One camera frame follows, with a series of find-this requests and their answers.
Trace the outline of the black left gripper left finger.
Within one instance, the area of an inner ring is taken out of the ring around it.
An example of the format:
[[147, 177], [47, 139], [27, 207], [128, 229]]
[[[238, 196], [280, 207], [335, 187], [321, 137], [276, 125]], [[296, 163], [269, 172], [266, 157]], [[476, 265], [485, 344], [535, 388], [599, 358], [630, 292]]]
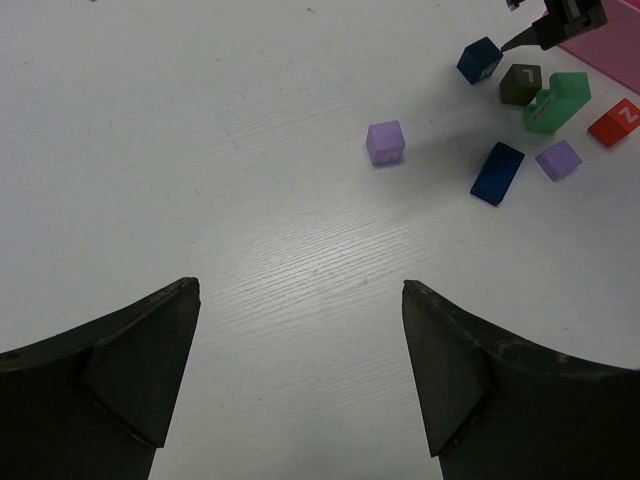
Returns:
[[2, 478], [148, 478], [167, 439], [199, 310], [199, 282], [184, 277], [2, 353]]

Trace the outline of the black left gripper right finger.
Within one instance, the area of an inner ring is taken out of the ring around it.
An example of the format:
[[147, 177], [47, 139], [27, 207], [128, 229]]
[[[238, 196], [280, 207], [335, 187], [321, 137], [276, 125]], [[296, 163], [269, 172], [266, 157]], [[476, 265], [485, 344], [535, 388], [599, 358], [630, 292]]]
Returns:
[[402, 319], [429, 453], [447, 479], [635, 479], [639, 374], [541, 346], [416, 280]]

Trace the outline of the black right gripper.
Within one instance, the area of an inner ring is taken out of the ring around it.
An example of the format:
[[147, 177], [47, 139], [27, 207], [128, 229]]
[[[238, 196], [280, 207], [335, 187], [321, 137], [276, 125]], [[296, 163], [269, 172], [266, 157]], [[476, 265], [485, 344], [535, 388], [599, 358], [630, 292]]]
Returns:
[[548, 50], [608, 23], [600, 0], [545, 0], [544, 4], [546, 14], [507, 41], [502, 51], [531, 45]]

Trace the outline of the brown window wood block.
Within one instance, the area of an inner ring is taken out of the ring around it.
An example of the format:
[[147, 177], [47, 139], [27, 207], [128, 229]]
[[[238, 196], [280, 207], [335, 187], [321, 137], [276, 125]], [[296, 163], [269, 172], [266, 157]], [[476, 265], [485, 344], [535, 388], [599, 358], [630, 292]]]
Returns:
[[513, 64], [500, 82], [502, 104], [527, 106], [542, 88], [539, 65]]

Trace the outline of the small dark blue wood cube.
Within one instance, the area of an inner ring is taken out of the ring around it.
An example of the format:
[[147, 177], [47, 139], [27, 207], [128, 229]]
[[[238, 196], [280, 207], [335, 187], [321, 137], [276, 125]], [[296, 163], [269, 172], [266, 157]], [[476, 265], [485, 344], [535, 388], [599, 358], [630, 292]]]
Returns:
[[490, 77], [502, 58], [502, 51], [484, 37], [465, 47], [456, 68], [469, 84], [475, 85]]

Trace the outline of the green hospital wood block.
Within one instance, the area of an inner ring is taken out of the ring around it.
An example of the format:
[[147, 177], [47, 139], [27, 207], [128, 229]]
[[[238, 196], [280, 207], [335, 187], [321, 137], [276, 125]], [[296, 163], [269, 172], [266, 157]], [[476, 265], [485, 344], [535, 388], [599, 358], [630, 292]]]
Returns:
[[529, 132], [553, 134], [591, 100], [585, 72], [557, 72], [550, 76], [549, 87], [537, 92], [524, 109], [524, 124]]

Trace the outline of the pink plastic box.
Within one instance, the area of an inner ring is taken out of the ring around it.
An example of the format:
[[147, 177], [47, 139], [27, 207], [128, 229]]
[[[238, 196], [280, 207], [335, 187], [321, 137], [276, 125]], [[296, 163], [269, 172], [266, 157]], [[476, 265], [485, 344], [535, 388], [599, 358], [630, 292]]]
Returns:
[[639, 2], [603, 0], [608, 23], [560, 45], [560, 49], [639, 93]]

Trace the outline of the red orange wood cube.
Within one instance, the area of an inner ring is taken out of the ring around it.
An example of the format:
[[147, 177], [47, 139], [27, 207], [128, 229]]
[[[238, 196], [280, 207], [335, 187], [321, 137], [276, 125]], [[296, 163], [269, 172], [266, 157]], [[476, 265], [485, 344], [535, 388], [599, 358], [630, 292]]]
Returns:
[[604, 147], [611, 148], [639, 127], [639, 108], [623, 99], [596, 120], [588, 133]]

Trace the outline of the small lilac wood block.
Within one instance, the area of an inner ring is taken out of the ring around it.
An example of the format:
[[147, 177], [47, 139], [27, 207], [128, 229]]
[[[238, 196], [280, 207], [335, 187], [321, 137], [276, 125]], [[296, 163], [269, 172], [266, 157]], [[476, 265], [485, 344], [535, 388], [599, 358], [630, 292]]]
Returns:
[[566, 140], [546, 148], [535, 157], [535, 160], [553, 182], [563, 180], [583, 163], [581, 157]]

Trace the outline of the dark blue wood block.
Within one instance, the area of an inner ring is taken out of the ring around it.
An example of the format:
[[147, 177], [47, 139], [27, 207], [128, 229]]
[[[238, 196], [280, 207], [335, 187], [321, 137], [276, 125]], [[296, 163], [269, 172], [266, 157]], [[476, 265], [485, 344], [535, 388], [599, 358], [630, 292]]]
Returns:
[[519, 170], [525, 154], [498, 142], [487, 156], [470, 194], [492, 205], [499, 206]]

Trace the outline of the large lilac wood block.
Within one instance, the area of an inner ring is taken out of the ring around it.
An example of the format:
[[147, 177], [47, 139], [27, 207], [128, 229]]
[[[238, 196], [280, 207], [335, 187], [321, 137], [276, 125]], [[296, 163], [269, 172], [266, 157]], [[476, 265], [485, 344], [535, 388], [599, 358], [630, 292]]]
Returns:
[[392, 120], [368, 127], [366, 148], [374, 167], [395, 165], [401, 162], [405, 139], [400, 122]]

